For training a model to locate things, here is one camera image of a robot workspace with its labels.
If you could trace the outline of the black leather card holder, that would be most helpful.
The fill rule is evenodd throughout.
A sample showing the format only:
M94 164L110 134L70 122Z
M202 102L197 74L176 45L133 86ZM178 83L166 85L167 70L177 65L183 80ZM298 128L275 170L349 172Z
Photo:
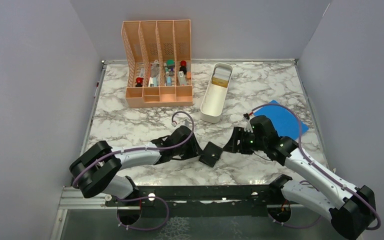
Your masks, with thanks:
M199 161L210 168L213 168L220 159L223 149L213 142L209 141L205 146Z

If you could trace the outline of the white oblong plastic tray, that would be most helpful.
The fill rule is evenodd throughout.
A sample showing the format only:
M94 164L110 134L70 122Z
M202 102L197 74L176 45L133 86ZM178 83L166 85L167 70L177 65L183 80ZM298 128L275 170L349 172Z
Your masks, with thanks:
M211 83L212 75L216 67L222 67L231 70L231 76L228 84L228 88L214 85ZM216 63L211 72L208 86L206 88L201 106L200 106L200 117L201 120L208 123L218 123L221 119L221 115L224 108L227 92L229 89L230 81L233 74L233 67L227 63Z

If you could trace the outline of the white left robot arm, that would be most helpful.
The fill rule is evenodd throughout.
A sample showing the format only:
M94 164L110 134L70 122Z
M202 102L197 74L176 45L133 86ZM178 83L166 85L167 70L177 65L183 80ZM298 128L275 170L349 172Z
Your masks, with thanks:
M70 165L69 171L74 178L72 185L84 198L105 193L129 206L137 200L137 187L129 176L117 176L120 170L188 160L202 153L192 130L182 125L143 146L111 147L105 140L98 141Z

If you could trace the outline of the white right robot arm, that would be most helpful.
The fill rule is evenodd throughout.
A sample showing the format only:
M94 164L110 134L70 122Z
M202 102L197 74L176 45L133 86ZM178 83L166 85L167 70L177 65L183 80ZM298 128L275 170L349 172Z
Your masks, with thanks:
M358 187L320 164L289 136L280 136L264 115L251 118L246 127L235 127L223 151L251 155L262 151L271 161L296 172L313 188L302 186L287 175L270 184L269 199L298 203L330 221L347 240L356 240L376 219L375 193Z

